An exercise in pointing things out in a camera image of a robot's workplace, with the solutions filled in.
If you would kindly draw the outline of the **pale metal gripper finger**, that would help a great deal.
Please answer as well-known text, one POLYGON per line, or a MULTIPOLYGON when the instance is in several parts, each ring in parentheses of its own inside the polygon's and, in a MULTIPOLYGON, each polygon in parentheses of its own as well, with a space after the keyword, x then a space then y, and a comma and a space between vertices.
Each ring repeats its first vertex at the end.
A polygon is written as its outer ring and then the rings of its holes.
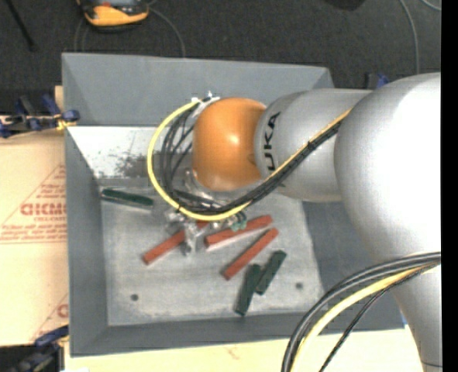
POLYGON ((191 255, 196 251, 198 238, 198 227, 196 225, 186 225, 184 227, 184 240, 181 244, 183 255, 191 255))
POLYGON ((165 231, 169 235, 174 235, 178 231, 182 231, 184 229, 184 216, 174 210, 169 208, 165 213, 164 213, 164 218, 165 218, 165 231))

